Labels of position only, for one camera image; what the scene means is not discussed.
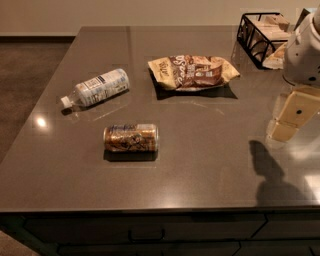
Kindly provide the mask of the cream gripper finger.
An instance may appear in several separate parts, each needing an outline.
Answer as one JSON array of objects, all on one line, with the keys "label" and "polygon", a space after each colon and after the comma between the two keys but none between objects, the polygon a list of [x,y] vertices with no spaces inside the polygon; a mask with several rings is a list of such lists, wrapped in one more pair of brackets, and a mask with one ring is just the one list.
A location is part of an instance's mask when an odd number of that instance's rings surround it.
[{"label": "cream gripper finger", "polygon": [[277,119],[272,117],[267,135],[276,141],[289,141],[320,109],[318,90],[293,90]]},{"label": "cream gripper finger", "polygon": [[275,119],[277,119],[278,116],[280,115],[280,113],[281,113],[281,111],[282,111],[282,109],[283,109],[283,107],[285,105],[285,102],[286,102],[287,98],[288,98],[288,95],[285,94],[285,93],[281,93],[277,97],[277,99],[275,101],[274,108],[273,108],[273,113],[272,113],[272,115],[273,115],[273,117]]}]

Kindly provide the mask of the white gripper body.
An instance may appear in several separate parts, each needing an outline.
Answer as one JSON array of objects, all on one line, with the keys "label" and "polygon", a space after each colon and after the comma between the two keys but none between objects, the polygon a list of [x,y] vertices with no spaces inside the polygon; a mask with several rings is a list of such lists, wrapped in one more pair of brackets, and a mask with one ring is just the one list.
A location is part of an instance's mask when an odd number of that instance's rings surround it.
[{"label": "white gripper body", "polygon": [[320,87],[320,18],[308,14],[287,42],[284,78],[292,84]]}]

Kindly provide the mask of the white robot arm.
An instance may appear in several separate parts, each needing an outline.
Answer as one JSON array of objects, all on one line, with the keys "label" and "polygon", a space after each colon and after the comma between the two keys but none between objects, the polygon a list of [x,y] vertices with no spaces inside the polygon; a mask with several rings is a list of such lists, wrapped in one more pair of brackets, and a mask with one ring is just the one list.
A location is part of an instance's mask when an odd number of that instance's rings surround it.
[{"label": "white robot arm", "polygon": [[281,93],[268,124],[268,136],[290,140],[320,109],[320,7],[308,14],[284,50],[283,78],[291,85]]}]

